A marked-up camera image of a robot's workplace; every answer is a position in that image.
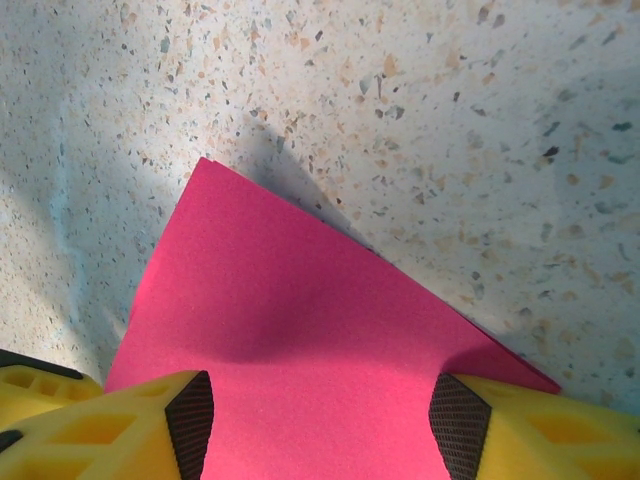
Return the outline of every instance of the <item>speckled terrazzo floor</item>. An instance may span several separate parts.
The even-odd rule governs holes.
[[[104,377],[206,155],[640,412],[638,0],[0,9],[0,346]]]

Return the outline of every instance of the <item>black part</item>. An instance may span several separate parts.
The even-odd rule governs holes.
[[[478,474],[491,419],[491,406],[448,373],[438,376],[429,405],[429,424],[452,480]]]
[[[60,375],[61,377],[72,378],[73,380],[82,380],[84,378],[84,375],[72,368],[62,367],[60,365],[45,362],[44,360],[38,360],[37,358],[27,357],[26,355],[20,355],[19,353],[10,352],[0,348],[0,368],[13,367],[15,365],[35,368],[36,370],[53,373],[54,375]]]
[[[206,371],[193,379],[164,409],[181,480],[200,480],[213,426],[213,391]]]
[[[24,435],[22,435],[20,430],[5,430],[4,432],[0,432],[0,453],[4,452],[22,437],[24,437]]]

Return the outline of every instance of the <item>pink foam sheet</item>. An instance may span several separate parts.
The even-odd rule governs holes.
[[[214,390],[205,480],[448,479],[427,415],[441,371],[557,391],[386,261],[206,159],[107,390],[185,369]]]

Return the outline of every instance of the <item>yellow plastic part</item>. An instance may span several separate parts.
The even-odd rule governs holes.
[[[455,377],[492,408],[477,480],[640,480],[640,417]]]
[[[81,380],[31,367],[0,368],[0,431],[23,418],[102,395],[91,378]]]
[[[165,407],[186,371],[24,419],[0,453],[3,480],[179,480]]]

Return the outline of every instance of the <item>terrazzo surface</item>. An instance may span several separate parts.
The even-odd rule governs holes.
[[[0,9],[0,346],[104,378],[205,155],[640,413],[639,0]]]

